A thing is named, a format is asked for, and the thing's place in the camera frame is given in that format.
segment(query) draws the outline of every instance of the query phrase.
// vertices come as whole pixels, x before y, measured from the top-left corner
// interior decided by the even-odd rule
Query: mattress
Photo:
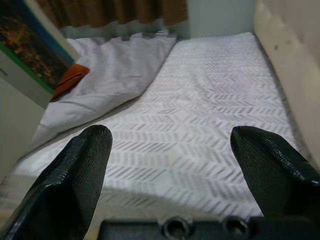
[[[231,150],[235,126],[280,134],[308,156],[253,34],[183,40],[141,97],[23,158],[2,186],[0,207],[17,205],[66,143],[92,124],[113,135],[95,226],[114,217],[261,216]]]

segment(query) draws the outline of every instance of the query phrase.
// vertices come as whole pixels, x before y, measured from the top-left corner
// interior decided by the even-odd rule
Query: orange pillow
[[[57,98],[69,91],[89,72],[90,69],[85,66],[77,63],[72,64],[58,82],[58,85],[53,93],[53,98]]]

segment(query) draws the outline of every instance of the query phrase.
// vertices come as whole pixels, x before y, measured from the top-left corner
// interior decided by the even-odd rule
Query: wall
[[[253,32],[256,0],[187,0],[190,37]]]
[[[25,153],[44,111],[0,77],[0,182]]]

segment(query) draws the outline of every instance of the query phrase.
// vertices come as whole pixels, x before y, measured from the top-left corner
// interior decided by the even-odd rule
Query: bed
[[[281,83],[252,33],[177,42],[141,96],[61,133],[22,158],[2,185],[0,207],[14,209],[72,137],[101,124],[111,130],[113,146],[92,229],[103,219],[115,217],[261,216],[231,151],[233,127],[247,125],[275,132],[312,164],[319,160],[313,144],[319,140],[314,122],[319,107],[316,99],[302,97],[298,102],[297,95],[292,96],[297,90],[289,81],[298,69],[291,62],[278,62],[289,61],[284,57],[289,50],[282,50],[285,41],[276,41],[286,31],[273,32],[277,28],[272,21],[278,20],[277,10],[283,6],[272,3],[257,1],[255,32]],[[305,56],[301,49],[297,54]],[[315,66],[315,58],[307,59]],[[289,67],[292,73],[288,76]],[[306,71],[307,79],[319,84],[319,68],[312,70],[312,76]],[[307,111],[315,114],[312,117]]]

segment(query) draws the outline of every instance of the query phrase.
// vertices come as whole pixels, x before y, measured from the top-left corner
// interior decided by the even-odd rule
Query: upholstered headboard
[[[320,0],[257,0],[254,29],[320,169]]]

